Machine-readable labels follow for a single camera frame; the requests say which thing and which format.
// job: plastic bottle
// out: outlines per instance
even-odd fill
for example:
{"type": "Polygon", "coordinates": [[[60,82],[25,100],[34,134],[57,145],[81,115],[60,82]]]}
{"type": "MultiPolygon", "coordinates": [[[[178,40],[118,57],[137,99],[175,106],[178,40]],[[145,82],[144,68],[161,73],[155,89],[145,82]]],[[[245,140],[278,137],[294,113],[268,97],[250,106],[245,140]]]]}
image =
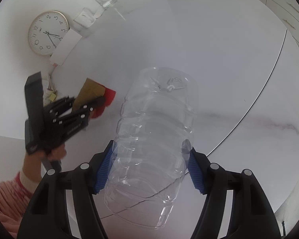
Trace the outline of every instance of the plastic bottle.
{"type": "Polygon", "coordinates": [[[171,68],[140,72],[113,144],[105,187],[113,213],[147,228],[164,226],[187,168],[197,107],[198,87],[189,75],[171,68]]]}

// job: logo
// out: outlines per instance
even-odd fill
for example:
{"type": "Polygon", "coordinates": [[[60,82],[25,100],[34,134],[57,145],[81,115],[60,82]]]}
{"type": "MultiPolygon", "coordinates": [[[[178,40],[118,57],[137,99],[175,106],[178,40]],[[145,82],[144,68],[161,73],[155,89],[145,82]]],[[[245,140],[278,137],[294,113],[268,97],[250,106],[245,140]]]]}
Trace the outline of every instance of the logo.
{"type": "Polygon", "coordinates": [[[81,123],[73,128],[71,128],[68,132],[67,135],[71,134],[73,131],[77,130],[81,126],[81,123]]]}

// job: clock face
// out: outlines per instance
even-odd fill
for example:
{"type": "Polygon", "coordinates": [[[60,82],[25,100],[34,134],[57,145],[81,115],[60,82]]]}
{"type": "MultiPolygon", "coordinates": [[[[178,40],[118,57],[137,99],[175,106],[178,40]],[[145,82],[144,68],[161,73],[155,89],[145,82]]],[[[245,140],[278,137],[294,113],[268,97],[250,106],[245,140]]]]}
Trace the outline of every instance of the clock face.
{"type": "Polygon", "coordinates": [[[57,11],[40,14],[29,29],[29,45],[40,55],[51,55],[69,30],[65,16],[57,11]]]}

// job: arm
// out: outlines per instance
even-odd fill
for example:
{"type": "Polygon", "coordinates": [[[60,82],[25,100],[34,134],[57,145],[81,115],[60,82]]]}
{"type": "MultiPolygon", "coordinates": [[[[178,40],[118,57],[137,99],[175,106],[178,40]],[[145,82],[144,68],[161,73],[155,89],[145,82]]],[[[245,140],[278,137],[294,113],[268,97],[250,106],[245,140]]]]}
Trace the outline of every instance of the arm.
{"type": "MultiPolygon", "coordinates": [[[[51,154],[48,155],[48,160],[59,160],[66,155],[65,144],[59,146],[58,148],[52,150],[51,154]]],[[[35,183],[41,181],[41,160],[45,157],[44,151],[38,151],[32,155],[26,154],[25,160],[23,162],[22,171],[26,177],[35,183]]]]}
{"type": "MultiPolygon", "coordinates": [[[[65,145],[52,150],[49,160],[59,160],[66,155],[65,145]]],[[[31,156],[26,154],[22,170],[12,181],[0,183],[0,213],[20,221],[32,193],[41,181],[41,159],[45,157],[43,151],[31,156]]]]}

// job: white marble table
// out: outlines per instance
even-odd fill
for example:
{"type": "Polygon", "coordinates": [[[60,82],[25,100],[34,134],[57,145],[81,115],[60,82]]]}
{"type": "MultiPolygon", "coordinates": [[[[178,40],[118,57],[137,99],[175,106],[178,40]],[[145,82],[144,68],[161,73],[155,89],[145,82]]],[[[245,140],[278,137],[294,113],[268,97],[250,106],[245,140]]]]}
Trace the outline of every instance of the white marble table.
{"type": "MultiPolygon", "coordinates": [[[[11,99],[16,105],[12,113],[3,107],[7,122],[0,135],[23,138],[24,82],[38,70],[48,72],[48,59],[26,44],[32,19],[48,9],[72,18],[83,6],[93,3],[0,4],[0,104],[11,99]]],[[[199,84],[195,149],[227,170],[251,169],[277,210],[299,178],[299,48],[281,21],[258,0],[119,0],[115,9],[124,19],[114,8],[105,11],[53,73],[62,94],[77,95],[86,77],[117,91],[104,114],[67,142],[63,169],[89,161],[115,137],[120,106],[140,69],[171,67],[199,84]]],[[[204,202],[186,175],[166,226],[154,231],[111,215],[102,192],[95,199],[109,238],[190,238],[204,202]]],[[[230,201],[229,193],[219,236],[230,201]]]]}

